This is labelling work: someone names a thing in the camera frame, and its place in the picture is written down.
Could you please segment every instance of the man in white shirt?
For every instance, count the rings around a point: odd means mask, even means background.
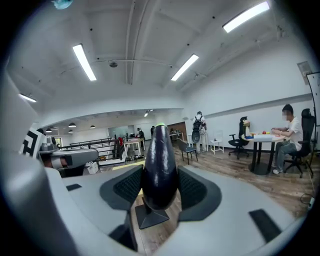
[[[202,116],[201,111],[198,111],[198,113],[196,114],[196,116],[193,119],[193,124],[197,121],[200,120],[201,121],[201,126],[199,128],[199,132],[200,132],[200,139],[199,141],[196,143],[196,153],[200,154],[200,143],[202,143],[202,153],[207,152],[207,148],[206,148],[206,134],[207,134],[207,122],[205,120],[205,118]]]
[[[286,136],[290,138],[290,140],[285,140],[276,144],[275,169],[273,170],[274,174],[283,172],[285,155],[300,151],[302,145],[299,142],[304,140],[301,122],[296,116],[294,116],[294,109],[290,104],[283,107],[282,115],[285,116],[285,119],[288,122],[287,127],[272,128],[272,133]]]

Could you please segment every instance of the white ceiling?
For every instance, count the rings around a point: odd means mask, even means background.
[[[90,83],[97,88],[124,83],[133,89],[143,83],[148,90],[179,91],[259,47],[257,42],[277,37],[283,18],[271,1],[271,10],[232,32],[222,28],[262,1],[75,0],[64,10],[56,10],[47,1],[18,37],[8,72],[22,93],[41,102],[33,105],[38,112],[57,93],[68,89],[81,94]],[[72,50],[78,44],[83,44],[96,82],[90,82],[79,65]],[[199,59],[177,81],[171,81],[192,54]],[[118,63],[116,68],[109,66],[112,60]]]

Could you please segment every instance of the wooden floor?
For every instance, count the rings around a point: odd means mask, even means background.
[[[288,170],[287,173],[280,173],[278,175],[269,174],[264,176],[259,176],[251,173],[248,169],[248,164],[252,161],[252,152],[250,156],[241,155],[240,159],[237,160],[235,155],[228,156],[230,150],[226,149],[224,153],[209,151],[202,153],[198,156],[198,162],[196,158],[189,160],[190,165],[207,170],[209,172],[229,176],[236,178],[238,180],[250,183],[257,188],[264,191],[267,195],[285,207],[290,211],[293,216],[300,217],[307,212],[307,205],[300,201],[301,196],[304,193],[315,195],[314,189],[317,191],[320,180],[320,161],[314,158],[312,163],[312,169],[314,172],[314,177],[312,179],[308,172],[303,173],[303,177],[299,178],[300,173],[298,169]],[[187,159],[182,160],[181,151],[174,146],[175,160],[177,165],[187,165]],[[269,154],[261,154],[261,162],[268,163]],[[138,244],[138,251],[143,255],[152,255],[157,248],[163,244],[166,239],[172,234],[172,232],[177,227],[177,219],[179,212],[181,211],[181,200],[180,194],[177,192],[176,198],[172,205],[166,210],[169,216],[169,220],[160,223],[158,225],[139,229],[137,223],[137,217],[135,212],[135,207],[142,205],[142,196],[139,195],[135,200],[131,208],[131,219],[133,224],[133,229],[135,233],[135,238]]]

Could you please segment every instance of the black rubber pad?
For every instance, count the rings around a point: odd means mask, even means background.
[[[269,243],[281,233],[280,228],[263,209],[250,211],[249,214],[266,243]]]
[[[80,186],[79,184],[72,184],[72,185],[66,186],[66,189],[68,191],[76,190],[76,189],[79,189],[79,188],[82,188],[82,186]]]

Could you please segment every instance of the white wall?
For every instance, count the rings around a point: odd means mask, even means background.
[[[100,139],[106,139],[109,137],[107,128],[96,128],[83,131],[75,131],[71,136],[62,136],[63,146],[68,146],[70,143],[87,142]]]
[[[190,116],[210,115],[249,105],[310,94],[297,63],[316,64],[295,40],[272,42],[224,65],[201,84],[185,91]]]

